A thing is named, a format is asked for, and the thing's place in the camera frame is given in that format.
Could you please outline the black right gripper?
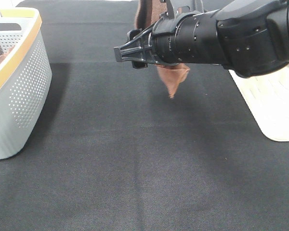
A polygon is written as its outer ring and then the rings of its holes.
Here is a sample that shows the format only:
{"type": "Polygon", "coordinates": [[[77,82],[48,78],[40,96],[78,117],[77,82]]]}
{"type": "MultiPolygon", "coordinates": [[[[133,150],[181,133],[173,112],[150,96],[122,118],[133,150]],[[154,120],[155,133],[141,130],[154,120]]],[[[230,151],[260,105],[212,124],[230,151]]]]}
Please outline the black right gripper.
{"type": "Polygon", "coordinates": [[[131,62],[135,69],[148,67],[149,64],[161,66],[175,66],[176,63],[166,63],[156,53],[152,36],[153,27],[141,30],[135,29],[127,33],[127,42],[114,47],[117,62],[131,62]]]}

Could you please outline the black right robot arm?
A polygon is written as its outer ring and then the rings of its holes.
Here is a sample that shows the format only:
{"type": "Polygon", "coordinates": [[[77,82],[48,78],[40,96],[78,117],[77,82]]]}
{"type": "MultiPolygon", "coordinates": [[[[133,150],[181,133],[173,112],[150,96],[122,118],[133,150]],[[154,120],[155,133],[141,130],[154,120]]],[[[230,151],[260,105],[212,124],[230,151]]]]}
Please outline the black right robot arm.
{"type": "Polygon", "coordinates": [[[205,12],[199,0],[169,0],[160,19],[114,48],[117,62],[216,64],[243,78],[289,64],[289,0],[235,0],[205,12]]]}

